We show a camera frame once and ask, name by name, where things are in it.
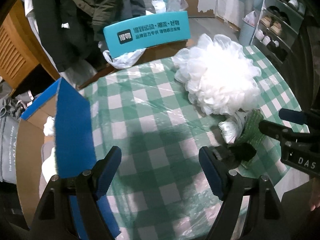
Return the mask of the metal shoe rack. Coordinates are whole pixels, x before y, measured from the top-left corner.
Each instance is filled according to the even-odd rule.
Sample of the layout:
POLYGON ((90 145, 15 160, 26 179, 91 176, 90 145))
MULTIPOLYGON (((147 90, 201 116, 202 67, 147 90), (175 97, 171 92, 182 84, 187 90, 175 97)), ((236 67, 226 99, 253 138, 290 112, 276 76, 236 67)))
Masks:
POLYGON ((305 15, 303 0, 263 0, 251 41, 274 66, 292 51, 305 15))

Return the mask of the teal printed shoe box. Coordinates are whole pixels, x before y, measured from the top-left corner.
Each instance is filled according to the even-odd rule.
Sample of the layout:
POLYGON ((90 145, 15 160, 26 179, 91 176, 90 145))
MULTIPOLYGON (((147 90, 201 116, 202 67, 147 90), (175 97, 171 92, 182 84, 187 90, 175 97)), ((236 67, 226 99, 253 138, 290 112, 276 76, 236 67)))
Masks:
POLYGON ((103 32, 112 58, 137 49, 190 38, 189 18, 186 11, 131 18, 108 25, 103 32))

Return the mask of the white soft bundle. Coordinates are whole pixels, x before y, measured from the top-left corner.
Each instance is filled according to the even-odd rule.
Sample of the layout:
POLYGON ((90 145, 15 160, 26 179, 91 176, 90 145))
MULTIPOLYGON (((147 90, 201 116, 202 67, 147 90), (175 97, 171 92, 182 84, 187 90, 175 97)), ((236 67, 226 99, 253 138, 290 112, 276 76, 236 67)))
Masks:
POLYGON ((218 128, 226 144, 234 144, 242 134, 250 112, 235 112, 225 121, 219 122, 218 128))

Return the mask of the grey fabric bag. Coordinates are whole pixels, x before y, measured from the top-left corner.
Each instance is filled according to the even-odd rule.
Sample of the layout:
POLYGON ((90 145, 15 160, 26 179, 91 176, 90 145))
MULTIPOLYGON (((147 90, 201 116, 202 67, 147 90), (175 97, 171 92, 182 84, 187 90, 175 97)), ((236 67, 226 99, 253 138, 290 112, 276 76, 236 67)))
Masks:
POLYGON ((20 100, 1 98, 1 182, 16 184, 17 132, 24 111, 20 100))

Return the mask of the brown cardboard box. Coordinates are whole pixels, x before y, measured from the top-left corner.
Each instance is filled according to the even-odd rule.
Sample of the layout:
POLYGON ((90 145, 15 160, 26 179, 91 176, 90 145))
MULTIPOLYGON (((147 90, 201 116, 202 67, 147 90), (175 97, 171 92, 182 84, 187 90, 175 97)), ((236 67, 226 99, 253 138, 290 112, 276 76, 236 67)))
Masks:
MULTIPOLYGON (((151 48, 147 48, 146 51, 143 53, 143 55, 139 58, 139 60, 135 63, 135 65, 143 64, 143 63, 149 63, 151 61, 164 59, 166 57, 172 57, 174 56, 180 49, 190 47, 195 42, 190 38, 188 40, 183 41, 177 41, 177 42, 171 42, 166 44, 161 44, 158 46, 154 46, 151 48)), ((77 87, 78 90, 81 90, 83 88, 86 88, 90 84, 97 81, 99 78, 106 76, 110 73, 117 72, 116 68, 114 68, 109 63, 105 63, 102 65, 100 70, 98 70, 98 73, 95 74, 93 77, 85 81, 83 84, 79 85, 77 87)))

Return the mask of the white fluffy mesh pouf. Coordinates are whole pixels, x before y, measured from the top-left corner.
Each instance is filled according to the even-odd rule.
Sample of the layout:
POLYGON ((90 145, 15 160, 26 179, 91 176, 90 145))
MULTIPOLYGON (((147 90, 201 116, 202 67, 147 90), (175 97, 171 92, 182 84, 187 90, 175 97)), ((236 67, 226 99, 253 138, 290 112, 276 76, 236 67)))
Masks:
POLYGON ((260 89, 255 78, 261 70, 228 36, 202 34, 196 45, 179 50, 172 61, 175 79, 204 114, 233 115, 256 108, 260 89))

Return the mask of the white plastic bag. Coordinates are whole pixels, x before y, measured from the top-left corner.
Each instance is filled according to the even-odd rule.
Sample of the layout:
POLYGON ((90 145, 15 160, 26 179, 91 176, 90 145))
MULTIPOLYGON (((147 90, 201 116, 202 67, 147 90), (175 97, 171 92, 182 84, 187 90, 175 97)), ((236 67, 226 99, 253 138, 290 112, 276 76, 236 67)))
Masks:
POLYGON ((125 53, 119 57, 112 58, 110 51, 107 49, 107 44, 105 41, 99 41, 98 47, 107 63, 119 70, 134 66, 146 51, 145 48, 137 49, 133 52, 125 53))

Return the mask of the blue cardboard storage box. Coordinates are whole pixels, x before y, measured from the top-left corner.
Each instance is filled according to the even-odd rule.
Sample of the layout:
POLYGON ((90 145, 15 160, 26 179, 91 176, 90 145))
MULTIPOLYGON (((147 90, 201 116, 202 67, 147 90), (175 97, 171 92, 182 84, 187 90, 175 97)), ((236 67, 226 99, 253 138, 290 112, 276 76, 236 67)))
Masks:
POLYGON ((31 239, 115 239, 106 194, 97 199, 89 102, 65 79, 22 114, 16 145, 17 192, 31 239))

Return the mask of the wooden louvered cabinet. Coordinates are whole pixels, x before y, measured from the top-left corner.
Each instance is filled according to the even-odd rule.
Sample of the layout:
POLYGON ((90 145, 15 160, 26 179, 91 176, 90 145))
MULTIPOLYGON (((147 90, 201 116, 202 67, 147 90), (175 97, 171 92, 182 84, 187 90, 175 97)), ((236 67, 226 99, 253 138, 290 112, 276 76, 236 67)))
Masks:
POLYGON ((39 65, 53 80, 60 78, 25 17, 22 1, 18 0, 1 24, 1 77, 10 86, 10 94, 39 65))

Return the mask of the green white checkered tablecloth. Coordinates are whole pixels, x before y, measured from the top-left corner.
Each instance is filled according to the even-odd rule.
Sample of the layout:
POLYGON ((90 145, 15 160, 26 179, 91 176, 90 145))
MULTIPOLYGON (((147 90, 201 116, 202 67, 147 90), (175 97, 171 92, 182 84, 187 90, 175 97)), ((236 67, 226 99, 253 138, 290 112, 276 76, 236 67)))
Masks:
POLYGON ((195 239, 221 207, 199 163, 223 143, 221 115, 204 115, 175 80, 170 58, 109 74, 81 90, 91 106, 95 155, 121 164, 107 193, 119 239, 195 239))

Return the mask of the dark hanging jacket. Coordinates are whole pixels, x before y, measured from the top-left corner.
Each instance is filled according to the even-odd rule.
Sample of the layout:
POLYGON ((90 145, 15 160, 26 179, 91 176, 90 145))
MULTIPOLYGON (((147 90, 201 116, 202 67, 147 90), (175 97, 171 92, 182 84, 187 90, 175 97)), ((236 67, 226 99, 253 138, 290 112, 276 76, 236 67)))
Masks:
POLYGON ((86 60, 98 67, 98 43, 111 24, 145 15, 143 0, 32 0, 40 42, 62 73, 86 60))

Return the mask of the green knitted cloth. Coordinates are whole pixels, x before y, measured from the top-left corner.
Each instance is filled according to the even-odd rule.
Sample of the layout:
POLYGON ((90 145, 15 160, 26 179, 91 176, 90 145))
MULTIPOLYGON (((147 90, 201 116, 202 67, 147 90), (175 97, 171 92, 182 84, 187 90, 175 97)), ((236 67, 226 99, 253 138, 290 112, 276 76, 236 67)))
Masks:
POLYGON ((249 169, 252 166, 253 158, 257 155, 258 148, 265 138, 259 130, 259 123, 264 117, 259 109, 254 109, 248 115, 242 134, 235 141, 235 146, 245 150, 241 165, 249 169))

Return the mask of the black small soft object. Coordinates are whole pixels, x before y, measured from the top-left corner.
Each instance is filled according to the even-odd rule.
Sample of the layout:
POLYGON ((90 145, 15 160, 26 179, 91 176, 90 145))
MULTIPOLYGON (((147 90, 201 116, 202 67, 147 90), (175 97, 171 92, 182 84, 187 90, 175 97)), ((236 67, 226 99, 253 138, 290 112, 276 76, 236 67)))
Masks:
POLYGON ((250 161, 257 153, 257 150, 245 142, 235 146, 217 146, 212 149, 217 160, 229 167, 238 167, 242 161, 250 161))

